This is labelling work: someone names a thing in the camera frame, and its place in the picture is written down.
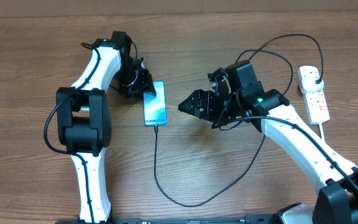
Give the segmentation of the Galaxy S24 smartphone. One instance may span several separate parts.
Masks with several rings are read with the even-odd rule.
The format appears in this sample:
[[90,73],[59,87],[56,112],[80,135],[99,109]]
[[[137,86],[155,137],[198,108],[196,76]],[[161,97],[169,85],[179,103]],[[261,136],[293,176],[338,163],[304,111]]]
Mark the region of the Galaxy S24 smartphone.
[[163,81],[153,83],[155,95],[144,93],[144,123],[146,126],[166,125],[167,106],[165,101],[165,84]]

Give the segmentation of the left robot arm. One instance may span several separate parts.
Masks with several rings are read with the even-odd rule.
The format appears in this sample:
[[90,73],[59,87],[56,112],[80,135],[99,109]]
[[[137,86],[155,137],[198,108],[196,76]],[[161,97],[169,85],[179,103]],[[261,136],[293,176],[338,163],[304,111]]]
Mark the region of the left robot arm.
[[104,160],[112,127],[107,92],[113,81],[126,98],[155,95],[152,75],[144,60],[131,57],[132,39],[114,31],[109,39],[84,43],[92,53],[83,74],[69,87],[60,87],[51,115],[57,117],[58,139],[75,166],[81,208],[76,223],[112,223]]

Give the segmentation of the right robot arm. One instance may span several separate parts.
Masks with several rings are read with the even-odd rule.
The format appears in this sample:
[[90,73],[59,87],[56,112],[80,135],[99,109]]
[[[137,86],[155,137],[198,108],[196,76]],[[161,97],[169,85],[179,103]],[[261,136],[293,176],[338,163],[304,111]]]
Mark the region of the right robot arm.
[[252,123],[295,161],[318,198],[313,206],[290,205],[271,223],[358,224],[358,167],[327,145],[276,89],[265,91],[248,60],[208,74],[209,91],[195,90],[181,112],[212,122],[212,128]]

